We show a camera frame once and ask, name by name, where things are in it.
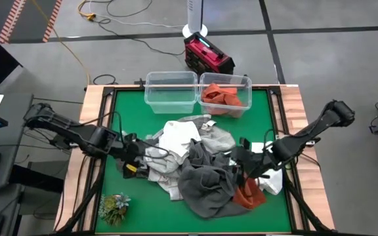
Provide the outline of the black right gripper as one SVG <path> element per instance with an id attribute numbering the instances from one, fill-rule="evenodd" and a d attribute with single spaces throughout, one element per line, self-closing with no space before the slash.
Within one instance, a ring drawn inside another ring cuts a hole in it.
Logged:
<path id="1" fill-rule="evenodd" d="M 232 149 L 234 159 L 248 176 L 262 176 L 266 171 L 276 168 L 276 163 L 269 152 L 254 153 L 244 147 Z"/>

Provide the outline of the white ribbed towel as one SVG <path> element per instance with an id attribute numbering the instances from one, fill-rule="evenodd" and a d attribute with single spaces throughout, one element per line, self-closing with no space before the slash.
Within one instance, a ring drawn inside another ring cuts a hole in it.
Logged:
<path id="1" fill-rule="evenodd" d="M 193 121 L 168 121 L 163 127 L 163 134 L 159 137 L 159 147 L 184 157 L 191 140 L 201 141 Z"/>

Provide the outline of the red and black power station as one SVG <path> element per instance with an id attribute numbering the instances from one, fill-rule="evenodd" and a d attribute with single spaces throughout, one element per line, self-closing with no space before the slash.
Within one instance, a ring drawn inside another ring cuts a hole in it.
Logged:
<path id="1" fill-rule="evenodd" d="M 193 33 L 186 38 L 184 48 L 186 65 L 198 75 L 206 72 L 233 74 L 235 68 L 233 59 L 200 33 Z"/>

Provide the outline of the plain white towel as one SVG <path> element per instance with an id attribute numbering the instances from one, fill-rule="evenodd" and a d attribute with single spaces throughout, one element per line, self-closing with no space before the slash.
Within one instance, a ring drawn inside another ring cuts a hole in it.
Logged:
<path id="1" fill-rule="evenodd" d="M 266 143 L 263 142 L 253 142 L 251 144 L 251 151 L 254 153 L 262 153 L 264 146 L 267 147 L 267 151 L 271 152 L 271 141 L 267 141 Z M 282 190 L 283 187 L 283 174 L 282 169 L 274 170 L 270 169 L 267 170 L 265 175 L 269 176 L 269 178 L 256 178 L 255 182 L 258 185 L 261 191 L 266 190 L 272 195 L 277 195 Z"/>

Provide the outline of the green table mat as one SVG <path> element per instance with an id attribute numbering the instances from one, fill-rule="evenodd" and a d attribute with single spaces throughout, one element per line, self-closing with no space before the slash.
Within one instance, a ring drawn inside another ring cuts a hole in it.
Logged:
<path id="1" fill-rule="evenodd" d="M 111 128 L 119 127 L 139 138 L 154 134 L 167 121 L 180 119 L 180 114 L 155 114 L 144 101 L 142 91 L 119 91 L 116 94 L 117 115 Z M 214 116 L 218 127 L 229 131 L 235 139 L 251 142 L 271 141 L 273 118 L 266 90 L 252 92 L 252 106 L 239 119 Z M 124 193 L 131 198 L 124 221 L 109 226 L 96 221 L 97 234 L 104 233 L 289 233 L 291 224 L 284 193 L 265 195 L 266 202 L 246 214 L 206 220 L 193 213 L 184 201 L 171 201 L 157 183 L 141 178 L 124 179 L 109 157 L 104 173 L 102 193 L 105 196 Z"/>

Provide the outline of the dark grey desk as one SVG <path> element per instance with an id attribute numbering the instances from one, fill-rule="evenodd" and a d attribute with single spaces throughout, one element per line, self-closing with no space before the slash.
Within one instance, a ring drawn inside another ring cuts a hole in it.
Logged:
<path id="1" fill-rule="evenodd" d="M 0 189 L 9 184 L 12 166 L 21 141 L 23 117 L 32 104 L 33 94 L 5 94 L 0 103 L 0 117 L 8 126 L 0 128 Z"/>

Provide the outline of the white towel with red stripes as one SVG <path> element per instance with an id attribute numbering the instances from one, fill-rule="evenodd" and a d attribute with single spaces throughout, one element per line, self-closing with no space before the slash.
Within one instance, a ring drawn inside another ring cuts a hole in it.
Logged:
<path id="1" fill-rule="evenodd" d="M 158 147 L 148 147 L 145 150 L 144 162 L 149 167 L 148 180 L 157 182 L 169 194 L 171 201 L 183 200 L 178 187 L 183 161 L 181 156 L 172 151 L 167 153 Z"/>

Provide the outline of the dark grey terry towel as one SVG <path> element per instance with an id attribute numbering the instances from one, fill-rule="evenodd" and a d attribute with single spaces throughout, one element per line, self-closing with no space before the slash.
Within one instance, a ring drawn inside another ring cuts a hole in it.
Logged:
<path id="1" fill-rule="evenodd" d="M 250 210 L 233 202 L 236 180 L 229 158 L 189 156 L 182 164 L 178 189 L 188 207 L 204 219 L 237 216 Z"/>

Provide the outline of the small succulent plant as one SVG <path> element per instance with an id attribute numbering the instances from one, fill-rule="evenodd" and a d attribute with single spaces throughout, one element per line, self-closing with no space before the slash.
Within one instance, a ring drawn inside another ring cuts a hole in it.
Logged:
<path id="1" fill-rule="evenodd" d="M 124 194 L 101 195 L 98 216 L 109 226 L 118 226 L 125 219 L 131 198 Z"/>

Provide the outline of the clear plastic bin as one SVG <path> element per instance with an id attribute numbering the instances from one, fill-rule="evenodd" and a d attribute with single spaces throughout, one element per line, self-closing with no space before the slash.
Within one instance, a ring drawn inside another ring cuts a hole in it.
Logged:
<path id="1" fill-rule="evenodd" d="M 192 113 L 198 97 L 192 71 L 153 71 L 146 76 L 144 101 L 156 114 Z"/>
<path id="2" fill-rule="evenodd" d="M 201 101 L 201 93 L 211 83 L 218 84 L 221 88 L 236 88 L 237 96 L 243 103 L 243 107 L 228 106 L 230 109 L 240 110 L 241 116 L 251 108 L 252 104 L 252 82 L 247 76 L 229 75 L 222 73 L 203 73 L 199 79 L 198 87 L 198 103 L 201 106 L 201 112 L 210 114 L 207 112 L 206 107 L 215 107 L 215 104 L 206 104 Z"/>

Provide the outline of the orange towel with white tag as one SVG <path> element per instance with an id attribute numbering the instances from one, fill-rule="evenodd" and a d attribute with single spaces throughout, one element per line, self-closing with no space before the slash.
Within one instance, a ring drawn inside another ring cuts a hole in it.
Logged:
<path id="1" fill-rule="evenodd" d="M 248 210 L 252 210 L 265 204 L 266 197 L 259 189 L 256 181 L 252 178 L 247 178 L 241 186 L 237 187 L 232 201 Z"/>

